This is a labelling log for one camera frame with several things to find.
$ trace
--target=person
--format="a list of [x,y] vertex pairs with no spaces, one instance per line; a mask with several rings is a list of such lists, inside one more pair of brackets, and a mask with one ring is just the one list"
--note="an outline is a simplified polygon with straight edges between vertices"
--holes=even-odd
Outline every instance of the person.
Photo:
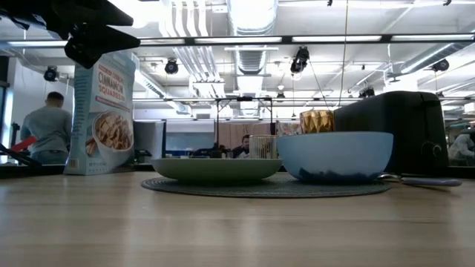
[[232,150],[232,158],[246,157],[249,155],[249,135],[243,136],[241,145]]
[[62,110],[64,96],[57,92],[47,95],[46,106],[29,113],[23,121],[20,138],[36,138],[31,158],[42,164],[65,164],[71,142],[72,116]]
[[448,158],[452,165],[473,165],[475,163],[475,132],[462,131],[448,149]]

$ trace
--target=utensil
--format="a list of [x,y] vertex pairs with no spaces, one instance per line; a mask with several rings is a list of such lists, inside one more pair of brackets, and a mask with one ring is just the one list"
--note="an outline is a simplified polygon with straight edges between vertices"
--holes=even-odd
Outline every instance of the utensil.
[[420,177],[401,177],[397,174],[382,174],[379,179],[397,179],[404,185],[422,185],[422,186],[461,186],[462,181],[453,178],[420,178]]
[[157,173],[184,182],[249,182],[275,174],[280,159],[153,159]]
[[393,135],[332,132],[282,136],[279,155],[287,171],[307,182],[369,182],[384,171]]

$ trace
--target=desk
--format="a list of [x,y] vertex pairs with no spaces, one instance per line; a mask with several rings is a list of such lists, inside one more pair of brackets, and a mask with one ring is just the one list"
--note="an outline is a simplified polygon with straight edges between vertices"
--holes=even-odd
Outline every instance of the desk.
[[153,192],[152,172],[0,180],[0,266],[475,265],[475,181],[248,200]]

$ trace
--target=light blue bowl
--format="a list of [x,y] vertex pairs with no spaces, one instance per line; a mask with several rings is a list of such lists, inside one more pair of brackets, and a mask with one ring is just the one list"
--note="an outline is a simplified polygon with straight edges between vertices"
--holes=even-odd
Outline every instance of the light blue bowl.
[[277,139],[282,164],[306,182],[360,183],[378,177],[393,151],[393,135],[382,132],[332,132]]

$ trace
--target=short hair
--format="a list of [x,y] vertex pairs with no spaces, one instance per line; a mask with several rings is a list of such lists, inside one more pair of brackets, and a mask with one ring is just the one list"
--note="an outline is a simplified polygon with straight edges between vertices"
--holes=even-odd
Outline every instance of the short hair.
[[64,101],[65,100],[65,97],[58,93],[58,92],[51,92],[47,95],[46,97],[46,100],[60,100],[60,101]]

